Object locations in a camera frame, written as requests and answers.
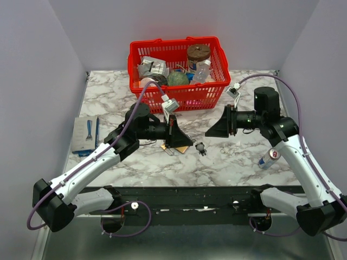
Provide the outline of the keys with panda keychain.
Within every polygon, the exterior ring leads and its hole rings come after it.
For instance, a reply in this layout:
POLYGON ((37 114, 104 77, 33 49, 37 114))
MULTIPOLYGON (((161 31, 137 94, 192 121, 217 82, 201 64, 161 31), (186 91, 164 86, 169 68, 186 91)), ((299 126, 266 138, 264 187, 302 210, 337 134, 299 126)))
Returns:
POLYGON ((199 153, 201 156, 207 155, 207 150, 206 150, 205 145, 204 145, 203 142, 198 142, 198 143, 195 145, 195 148, 196 148, 196 150, 198 151, 198 153, 199 153))

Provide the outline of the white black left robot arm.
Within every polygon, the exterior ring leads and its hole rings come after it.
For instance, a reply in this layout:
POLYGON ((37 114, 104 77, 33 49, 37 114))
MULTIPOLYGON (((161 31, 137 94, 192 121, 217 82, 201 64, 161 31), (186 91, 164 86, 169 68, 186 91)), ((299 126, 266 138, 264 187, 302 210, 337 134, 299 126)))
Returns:
POLYGON ((172 114, 179 107, 174 99, 162 103, 164 121, 151 114, 147 104, 133 104, 125 120, 110 132, 86 159, 70 171, 33 187, 33 212, 52 232, 65 228, 76 216, 93 211, 114 214, 120 209, 119 192, 104 187, 81 193, 96 177, 125 160, 140 146, 140 140, 163 140, 166 148, 192 146, 193 141, 179 128, 172 114))

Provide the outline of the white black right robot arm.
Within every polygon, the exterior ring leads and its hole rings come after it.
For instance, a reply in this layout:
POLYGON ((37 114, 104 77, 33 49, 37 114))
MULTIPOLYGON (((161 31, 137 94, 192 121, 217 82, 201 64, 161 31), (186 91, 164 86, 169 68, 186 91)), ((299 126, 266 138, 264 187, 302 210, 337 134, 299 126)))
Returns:
POLYGON ((272 87, 254 90, 254 110, 239 111, 226 105, 221 118, 205 136, 227 138, 238 129, 256 129, 287 161, 300 182, 306 197, 299 198, 265 184, 251 191, 249 205, 255 212, 276 209, 297 220, 301 229, 315 236, 346 219, 346 196, 330 182, 325 173, 318 177, 320 167, 309 153, 299 127, 290 117, 280 114, 279 94, 272 87))

